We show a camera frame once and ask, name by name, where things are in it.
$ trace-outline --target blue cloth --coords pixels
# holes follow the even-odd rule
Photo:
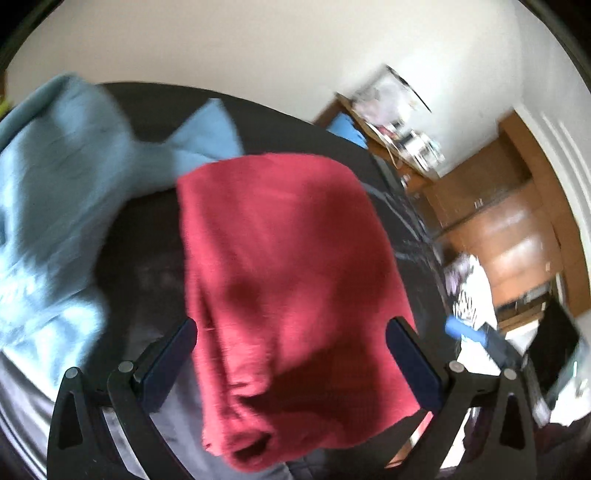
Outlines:
[[[367,149],[368,147],[367,140],[363,134],[354,127],[353,119],[345,113],[339,113],[335,119],[332,120],[327,130],[330,133],[349,140],[362,148]]]
[[[220,100],[140,142],[104,89],[67,75],[0,122],[0,151],[0,349],[54,398],[105,326],[92,273],[119,209],[242,145]]]

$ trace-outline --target red towel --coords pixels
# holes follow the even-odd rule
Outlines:
[[[357,445],[415,413],[385,328],[414,326],[359,180],[329,158],[224,160],[178,181],[203,444],[242,471]]]

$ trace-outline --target wooden dresser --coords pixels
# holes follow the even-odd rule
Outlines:
[[[476,255],[495,306],[560,273],[577,316],[591,308],[580,232],[564,191],[533,134],[514,112],[499,138],[422,192],[452,252]]]

